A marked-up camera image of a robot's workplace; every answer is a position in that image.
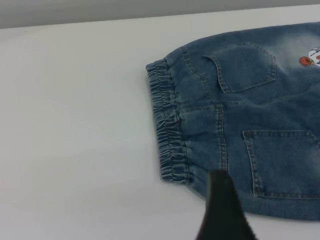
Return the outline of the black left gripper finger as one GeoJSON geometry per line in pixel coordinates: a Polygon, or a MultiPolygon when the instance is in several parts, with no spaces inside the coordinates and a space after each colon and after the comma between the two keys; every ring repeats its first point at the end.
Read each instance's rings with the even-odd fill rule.
{"type": "Polygon", "coordinates": [[[225,170],[208,174],[205,213],[198,240],[252,240],[253,230],[242,210],[231,176],[225,170]]]}

